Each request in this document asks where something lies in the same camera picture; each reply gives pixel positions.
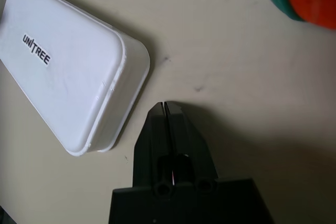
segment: white surface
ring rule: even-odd
[[[336,222],[335,32],[270,0],[82,1],[143,42],[153,72],[118,144],[75,158],[0,67],[0,205],[18,224],[108,223],[111,192],[131,186],[134,144],[163,100],[204,108],[187,113],[220,176],[252,176],[276,223]]]
[[[0,59],[64,148],[109,150],[147,76],[145,47],[61,0],[7,0],[4,15]]]

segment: scratch mark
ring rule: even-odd
[[[159,65],[162,65],[168,61],[171,62],[170,55],[165,55],[165,57],[160,61]]]
[[[204,90],[204,89],[205,89],[205,86],[204,86],[204,85],[194,87],[194,90],[195,90],[197,93],[201,92],[201,91]]]

